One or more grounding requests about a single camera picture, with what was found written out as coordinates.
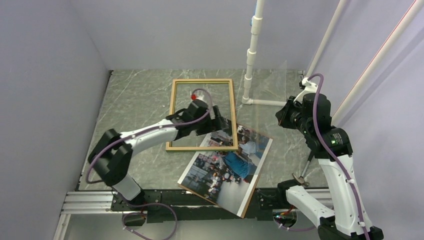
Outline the wooden picture frame green inlay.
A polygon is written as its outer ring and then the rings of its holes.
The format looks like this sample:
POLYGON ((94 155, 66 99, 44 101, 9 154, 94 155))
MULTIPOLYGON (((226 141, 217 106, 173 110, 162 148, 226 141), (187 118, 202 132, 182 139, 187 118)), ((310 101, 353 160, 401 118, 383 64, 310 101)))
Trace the wooden picture frame green inlay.
POLYGON ((231 140, 221 140, 216 144, 210 146, 173 146, 173 140, 168 141, 165 145, 167 152, 213 152, 213 151, 235 151, 238 148, 238 137, 237 137, 237 125, 236 125, 236 112, 235 112, 235 97, 233 81, 229 78, 219 79, 173 79, 171 85, 171 97, 169 106, 169 116, 166 118, 171 120, 175 124, 181 124, 177 129, 181 130, 181 133, 177 134, 176 139, 182 139, 188 137, 192 132, 199 128, 201 121, 208 115, 212 117, 211 111, 213 109, 213 100, 211 94, 203 88, 196 88, 190 93, 191 94, 205 94, 208 97, 208 102, 202 102, 200 100, 192 101, 187 108, 176 110, 176 99, 177 99, 177 88, 178 85, 224 85, 228 88, 229 97, 229 111, 230 111, 230 130, 231 140))

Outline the printed photo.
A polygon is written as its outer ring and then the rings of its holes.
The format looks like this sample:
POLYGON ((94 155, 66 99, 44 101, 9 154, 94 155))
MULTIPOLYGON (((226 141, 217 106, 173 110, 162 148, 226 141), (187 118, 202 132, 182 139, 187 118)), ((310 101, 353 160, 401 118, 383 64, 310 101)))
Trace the printed photo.
POLYGON ((177 181, 178 185, 226 211, 244 218, 273 139, 242 125, 237 143, 227 130, 208 133, 177 181))

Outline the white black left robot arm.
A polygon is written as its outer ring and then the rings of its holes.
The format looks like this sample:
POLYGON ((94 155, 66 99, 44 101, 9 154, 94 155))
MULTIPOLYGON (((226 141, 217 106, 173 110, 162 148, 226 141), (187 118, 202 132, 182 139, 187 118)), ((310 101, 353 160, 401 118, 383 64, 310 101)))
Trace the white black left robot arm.
POLYGON ((223 117, 217 105, 196 98, 182 108, 153 125, 128 131, 107 130, 88 156, 88 173, 95 171, 100 182, 117 191, 131 210, 139 209, 145 202, 145 192, 129 175, 130 162, 137 154, 165 142, 189 136, 198 136, 233 128, 233 123, 223 117))

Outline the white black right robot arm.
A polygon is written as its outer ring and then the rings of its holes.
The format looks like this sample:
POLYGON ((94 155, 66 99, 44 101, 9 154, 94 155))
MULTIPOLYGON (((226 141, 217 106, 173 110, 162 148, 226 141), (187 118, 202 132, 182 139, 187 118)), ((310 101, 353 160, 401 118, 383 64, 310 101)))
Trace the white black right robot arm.
POLYGON ((372 224, 360 198, 351 141, 345 130, 331 125, 330 110, 325 95, 306 93, 301 101, 290 96, 275 116, 279 126, 304 136, 324 172, 333 209, 308 193, 296 177, 277 185, 276 203, 300 210, 314 224, 321 240, 382 240, 383 230, 372 224))

